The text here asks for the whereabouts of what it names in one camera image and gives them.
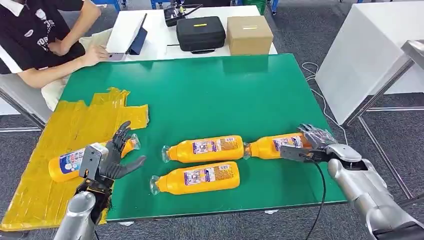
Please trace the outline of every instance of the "metal table leg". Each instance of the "metal table leg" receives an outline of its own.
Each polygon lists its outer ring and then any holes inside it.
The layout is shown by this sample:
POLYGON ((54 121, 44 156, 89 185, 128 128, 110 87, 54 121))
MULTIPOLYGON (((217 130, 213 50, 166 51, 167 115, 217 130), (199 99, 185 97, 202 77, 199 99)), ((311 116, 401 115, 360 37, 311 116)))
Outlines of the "metal table leg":
POLYGON ((406 197, 408 199, 412 198, 412 194, 409 191, 408 187, 405 185, 404 181, 402 180, 401 176, 399 175, 398 171, 396 171, 395 167, 393 166, 390 159, 387 157, 386 153, 384 152, 382 146, 380 146, 379 142, 377 141, 374 134, 371 132, 370 128, 368 127, 365 120, 362 118, 362 116, 358 117, 358 120, 362 127, 365 129, 366 134, 368 134, 369 138, 371 139, 372 143, 377 148, 377 151, 380 153, 381 157, 383 158, 384 163, 387 165, 388 169, 390 170, 391 174, 394 176, 394 179, 396 179, 396 182, 399 184, 402 191, 405 193, 406 197))
POLYGON ((29 113, 25 108, 23 108, 17 101, 10 97, 3 89, 0 88, 0 98, 4 99, 6 103, 11 105, 16 111, 18 111, 23 116, 31 120, 40 130, 44 130, 46 123, 39 119, 37 116, 29 113))
POLYGON ((422 111, 424 106, 393 106, 393 107, 370 107, 367 112, 399 112, 399 111, 422 111))
POLYGON ((368 100, 355 114, 350 115, 346 120, 346 125, 348 127, 352 126, 352 122, 357 118, 362 116, 372 105, 374 105, 381 96, 393 85, 396 83, 401 76, 408 71, 414 65, 414 61, 409 59, 402 67, 394 73, 394 75, 374 94, 370 100, 368 100))
POLYGON ((399 202, 399 206, 403 208, 412 204, 419 204, 421 202, 424 202, 424 193, 414 196, 413 198, 407 199, 405 201, 399 202))

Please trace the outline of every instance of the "robotic arm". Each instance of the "robotic arm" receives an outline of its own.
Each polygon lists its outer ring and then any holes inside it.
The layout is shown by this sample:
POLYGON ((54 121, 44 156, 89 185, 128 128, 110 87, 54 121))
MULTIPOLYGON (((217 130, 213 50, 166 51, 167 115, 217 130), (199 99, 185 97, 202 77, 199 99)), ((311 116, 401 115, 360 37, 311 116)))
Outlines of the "robotic arm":
POLYGON ((122 124, 106 147, 93 143, 85 148, 79 176, 83 182, 67 205, 54 240, 92 240, 102 211, 109 207, 116 179, 140 168, 146 157, 121 165, 121 153, 130 138, 130 122, 122 124))
POLYGON ((366 226, 370 240, 422 240, 424 224, 405 212, 386 182, 367 159, 325 130, 302 124, 299 129, 313 149, 281 146, 282 157, 298 162, 328 162, 328 173, 366 226))

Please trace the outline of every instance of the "white cable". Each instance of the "white cable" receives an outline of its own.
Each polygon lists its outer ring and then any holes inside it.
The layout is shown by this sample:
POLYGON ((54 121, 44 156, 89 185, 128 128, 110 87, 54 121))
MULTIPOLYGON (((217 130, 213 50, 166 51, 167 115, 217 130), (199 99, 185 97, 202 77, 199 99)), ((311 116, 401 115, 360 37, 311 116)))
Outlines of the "white cable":
MULTIPOLYGON (((302 68, 305 70, 305 71, 308 71, 309 73, 311 73, 312 75, 310 75, 310 76, 308 76, 307 78, 306 78, 306 82, 309 82, 310 80, 313 80, 313 81, 315 81, 315 76, 317 75, 317 72, 318 72, 318 69, 320 69, 320 67, 318 66, 318 64, 316 64, 316 63, 314 63, 314 62, 310 62, 310 61, 307 61, 307 62, 304 62, 304 63, 302 63, 302 68), (315 68, 316 68, 316 70, 315 71, 313 71, 313 70, 311 70, 311 69, 309 69, 309 68, 307 68, 307 67, 305 67, 305 65, 313 65, 315 68)), ((316 95, 318 95, 318 96, 320 96, 321 98, 322 98, 322 101, 323 101, 323 103, 324 103, 324 109, 322 110, 322 113, 324 113, 324 115, 327 117, 327 118, 329 118, 334 124, 336 124, 337 125, 337 127, 339 127, 342 131, 343 131, 343 135, 344 135, 344 141, 345 141, 345 143, 346 143, 346 145, 349 145, 348 144, 348 137, 346 136, 346 131, 345 131, 345 129, 342 127, 342 126, 340 126, 334 119, 332 119, 329 115, 327 115, 327 113, 326 113, 326 109, 327 109, 327 103, 326 103, 326 99, 324 98, 324 96, 323 95, 321 95, 321 94, 319 94, 317 91, 315 91, 314 89, 312 89, 311 87, 309 87, 310 88, 310 90, 314 93, 314 94, 316 94, 316 95)))

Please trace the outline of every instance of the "green table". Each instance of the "green table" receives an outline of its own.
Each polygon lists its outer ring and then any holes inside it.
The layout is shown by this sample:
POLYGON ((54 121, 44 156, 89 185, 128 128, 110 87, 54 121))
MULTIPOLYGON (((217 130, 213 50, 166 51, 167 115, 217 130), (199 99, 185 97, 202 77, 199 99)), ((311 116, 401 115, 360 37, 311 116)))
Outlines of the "green table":
MULTIPOLYGON (((329 129, 292 54, 101 63, 74 73, 61 99, 89 104, 94 93, 107 92, 109 87, 131 91, 127 105, 148 104, 150 118, 147 128, 134 131, 141 150, 123 161, 142 154, 147 160, 141 169, 115 182, 109 221, 321 202, 323 184, 316 166, 285 159, 237 160, 240 186, 235 189, 155 196, 149 189, 152 175, 202 164, 163 163, 163 145, 226 135, 240 135, 249 143, 264 136, 294 133, 300 123, 329 129)), ((320 166, 327 184, 325 202, 346 202, 328 175, 327 164, 320 166)))

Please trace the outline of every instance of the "cardboard box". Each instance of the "cardboard box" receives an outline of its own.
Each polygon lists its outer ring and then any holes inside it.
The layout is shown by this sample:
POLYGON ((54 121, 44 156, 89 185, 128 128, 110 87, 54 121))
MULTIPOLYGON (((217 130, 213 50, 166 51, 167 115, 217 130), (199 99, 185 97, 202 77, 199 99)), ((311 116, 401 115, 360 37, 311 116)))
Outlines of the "cardboard box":
POLYGON ((231 55, 270 52, 274 35, 264 16, 231 16, 226 32, 231 55))

